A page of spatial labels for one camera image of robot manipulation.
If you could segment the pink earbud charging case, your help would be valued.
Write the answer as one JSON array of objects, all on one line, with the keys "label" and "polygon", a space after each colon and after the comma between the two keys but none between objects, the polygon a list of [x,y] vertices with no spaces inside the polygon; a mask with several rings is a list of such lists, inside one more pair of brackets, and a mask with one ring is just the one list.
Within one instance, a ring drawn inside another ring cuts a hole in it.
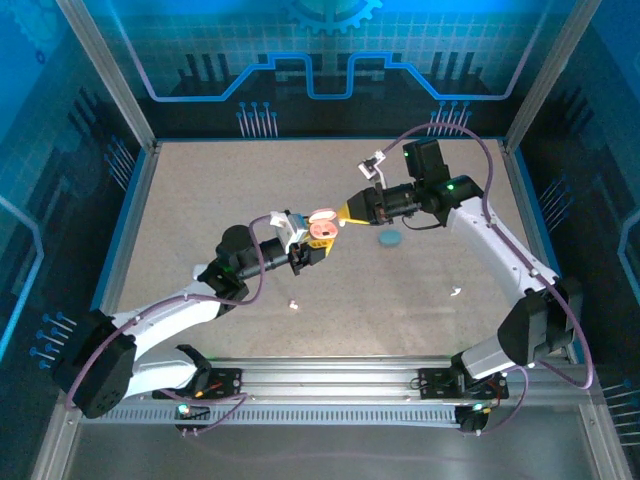
[{"label": "pink earbud charging case", "polygon": [[339,233],[338,227],[334,223],[337,213],[330,208],[319,209],[312,212],[308,217],[308,231],[312,240],[332,240]]}]

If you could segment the small black electronics box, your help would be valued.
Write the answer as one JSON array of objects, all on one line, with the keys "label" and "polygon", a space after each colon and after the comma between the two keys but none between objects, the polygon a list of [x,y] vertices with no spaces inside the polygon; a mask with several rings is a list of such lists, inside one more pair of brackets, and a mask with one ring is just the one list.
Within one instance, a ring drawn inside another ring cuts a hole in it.
[{"label": "small black electronics box", "polygon": [[174,415],[175,427],[183,437],[197,435],[200,430],[209,426],[211,418],[210,407],[186,403],[179,404]]},{"label": "small black electronics box", "polygon": [[462,433],[480,435],[486,427],[491,408],[482,403],[457,406],[455,419]]}]

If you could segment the steel sheet panel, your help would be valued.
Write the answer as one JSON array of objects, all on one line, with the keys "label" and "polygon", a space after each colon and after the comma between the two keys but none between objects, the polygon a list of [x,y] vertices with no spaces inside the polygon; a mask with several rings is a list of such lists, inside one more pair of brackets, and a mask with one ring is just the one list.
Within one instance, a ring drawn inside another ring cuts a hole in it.
[{"label": "steel sheet panel", "polygon": [[64,480],[599,480],[569,415],[539,411],[480,438],[426,427],[81,429]]}]

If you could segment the aluminium side rail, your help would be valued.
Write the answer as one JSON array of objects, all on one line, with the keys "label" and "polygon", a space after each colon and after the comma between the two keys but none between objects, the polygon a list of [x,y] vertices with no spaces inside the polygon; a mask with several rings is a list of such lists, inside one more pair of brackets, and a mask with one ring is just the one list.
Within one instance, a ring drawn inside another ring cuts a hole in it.
[{"label": "aluminium side rail", "polygon": [[[530,248],[545,264],[560,271],[524,158],[519,150],[509,151],[504,141],[499,145]],[[593,374],[591,387],[580,393],[584,396],[583,401],[574,408],[591,478],[640,480],[634,477],[634,462],[628,457],[633,449],[625,447],[620,439],[597,373]]]},{"label": "aluminium side rail", "polygon": [[[116,222],[96,290],[92,309],[113,313],[119,305],[161,146],[141,152]],[[49,424],[29,480],[63,480],[76,437],[81,413],[65,406],[61,392],[54,404]]]}]

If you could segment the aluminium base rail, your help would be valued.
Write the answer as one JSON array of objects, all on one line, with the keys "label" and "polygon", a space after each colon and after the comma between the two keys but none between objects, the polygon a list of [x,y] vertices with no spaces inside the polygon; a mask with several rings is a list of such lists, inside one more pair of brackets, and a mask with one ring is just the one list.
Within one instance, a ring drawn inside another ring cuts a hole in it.
[{"label": "aluminium base rail", "polygon": [[[241,390],[260,404],[384,404],[418,403],[420,393],[412,380],[420,369],[446,369],[446,356],[364,357],[265,357],[216,358],[217,368],[242,370]],[[579,389],[540,364],[507,374],[513,405],[529,379],[527,405],[556,406],[598,402],[601,386],[593,380],[587,390]]]}]

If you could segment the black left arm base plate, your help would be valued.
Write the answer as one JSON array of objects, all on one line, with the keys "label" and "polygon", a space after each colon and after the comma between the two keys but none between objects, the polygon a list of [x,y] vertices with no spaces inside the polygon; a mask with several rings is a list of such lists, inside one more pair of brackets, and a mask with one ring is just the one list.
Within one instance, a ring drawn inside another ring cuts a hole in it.
[{"label": "black left arm base plate", "polygon": [[242,370],[237,368],[212,368],[196,381],[197,399],[224,399],[240,393]]}]

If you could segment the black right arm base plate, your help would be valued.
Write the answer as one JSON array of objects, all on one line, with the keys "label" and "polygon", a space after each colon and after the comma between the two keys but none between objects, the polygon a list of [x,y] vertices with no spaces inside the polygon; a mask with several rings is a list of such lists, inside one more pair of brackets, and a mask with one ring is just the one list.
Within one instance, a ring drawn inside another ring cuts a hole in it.
[{"label": "black right arm base plate", "polygon": [[474,379],[449,368],[422,368],[410,381],[422,400],[498,400],[509,398],[506,379],[500,373]]}]

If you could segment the aluminium frame post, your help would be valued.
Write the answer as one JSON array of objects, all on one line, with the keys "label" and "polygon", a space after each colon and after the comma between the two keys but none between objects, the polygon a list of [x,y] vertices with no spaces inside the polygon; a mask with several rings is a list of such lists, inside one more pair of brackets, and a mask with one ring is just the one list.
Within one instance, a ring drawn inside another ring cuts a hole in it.
[{"label": "aluminium frame post", "polygon": [[155,134],[84,1],[55,0],[55,2],[140,147],[147,154],[153,154],[157,144]]},{"label": "aluminium frame post", "polygon": [[552,44],[531,89],[524,98],[504,140],[505,151],[513,154],[532,126],[554,84],[566,68],[602,0],[576,0]]}]

